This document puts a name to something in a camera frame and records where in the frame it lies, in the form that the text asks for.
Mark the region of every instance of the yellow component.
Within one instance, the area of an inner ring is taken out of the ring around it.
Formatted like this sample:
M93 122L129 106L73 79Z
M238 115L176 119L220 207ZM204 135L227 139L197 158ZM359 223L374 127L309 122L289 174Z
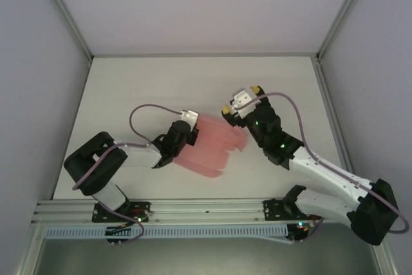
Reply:
M221 109L221 111L223 112L223 114L229 114L230 113L230 109L229 106L226 104L223 109Z
M260 91L259 86L251 86L250 89L257 95Z

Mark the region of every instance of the white wall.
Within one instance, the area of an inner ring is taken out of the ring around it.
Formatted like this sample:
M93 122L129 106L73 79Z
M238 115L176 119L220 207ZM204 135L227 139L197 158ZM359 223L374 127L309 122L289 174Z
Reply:
M87 60L50 0L0 0L0 274L60 170Z
M343 0L65 0L95 55L316 52Z
M358 174L387 180L412 221L411 0L358 0L325 63ZM412 274L412 232L389 239Z

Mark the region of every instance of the white table surface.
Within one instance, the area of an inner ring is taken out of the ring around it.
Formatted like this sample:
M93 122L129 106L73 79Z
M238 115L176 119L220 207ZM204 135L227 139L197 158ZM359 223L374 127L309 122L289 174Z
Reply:
M302 114L314 151L334 164L339 157L309 57L95 58L80 103L66 157L100 131L118 142L143 142L130 130L130 111L145 103L192 109L216 117L236 90L260 85L268 93L291 96ZM282 127L299 137L296 115L283 98L270 99ZM150 138L166 133L176 115L146 108L134 124ZM230 152L223 174L206 178L176 164L161 169L121 167L112 180L128 198L267 198L286 194L296 184L315 190L308 178L271 164L248 138L243 152ZM85 199L61 171L54 199Z

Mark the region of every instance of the gray wall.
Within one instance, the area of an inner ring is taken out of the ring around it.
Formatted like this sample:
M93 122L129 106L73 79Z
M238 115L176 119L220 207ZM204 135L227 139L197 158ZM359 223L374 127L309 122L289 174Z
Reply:
M387 180L412 220L411 0L358 0L324 63L356 172ZM412 232L389 239L412 274Z
M0 274L11 274L36 201L53 189L88 69L50 0L0 3Z

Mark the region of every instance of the pink cloth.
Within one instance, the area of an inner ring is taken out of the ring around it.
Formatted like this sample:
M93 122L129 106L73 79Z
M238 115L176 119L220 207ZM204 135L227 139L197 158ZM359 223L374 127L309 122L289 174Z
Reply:
M226 121L200 115L197 121L198 139L194 146L186 145L173 162L207 177L218 177L225 168L229 153L246 145L247 134Z

